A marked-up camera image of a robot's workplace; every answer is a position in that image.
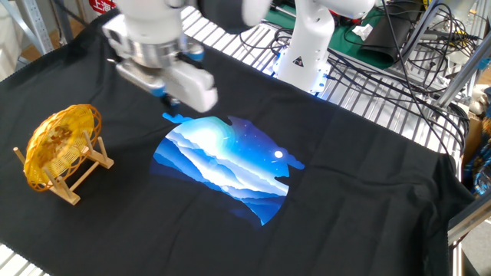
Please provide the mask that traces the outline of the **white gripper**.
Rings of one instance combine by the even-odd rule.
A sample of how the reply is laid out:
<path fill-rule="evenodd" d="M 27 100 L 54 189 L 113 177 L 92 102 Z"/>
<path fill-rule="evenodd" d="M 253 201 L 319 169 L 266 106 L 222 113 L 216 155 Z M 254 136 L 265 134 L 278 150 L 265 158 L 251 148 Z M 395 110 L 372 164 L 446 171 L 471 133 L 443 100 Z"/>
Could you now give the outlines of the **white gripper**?
<path fill-rule="evenodd" d="M 119 14 L 104 24 L 102 30 L 121 58 L 116 65 L 118 73 L 160 97 L 164 113 L 178 115 L 180 102 L 200 113 L 216 104 L 214 77 L 194 65 L 187 55 L 179 15 L 135 21 Z"/>

